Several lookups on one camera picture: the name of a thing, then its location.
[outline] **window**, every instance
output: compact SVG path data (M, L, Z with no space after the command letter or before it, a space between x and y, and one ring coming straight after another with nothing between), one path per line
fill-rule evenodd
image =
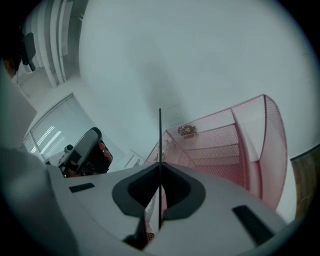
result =
M41 161L63 152L65 146L75 145L80 138L96 125L87 116L73 95L68 96L48 111L30 130L23 145L27 152ZM110 169L125 154L102 132L102 139L113 155Z

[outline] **red mesh basket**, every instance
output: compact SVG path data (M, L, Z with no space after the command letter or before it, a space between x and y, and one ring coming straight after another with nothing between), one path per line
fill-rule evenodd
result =
M158 161L158 144L146 163ZM284 125L275 102L260 95L173 127L162 136L163 161L228 179L276 209L287 171Z

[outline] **dark hair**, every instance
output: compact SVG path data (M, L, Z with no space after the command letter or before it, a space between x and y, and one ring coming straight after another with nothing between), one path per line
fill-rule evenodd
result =
M7 33L7 36L2 38L0 54L3 60L7 61L14 70L14 74L17 73L21 62L19 44L23 38L24 34L19 27L12 29Z

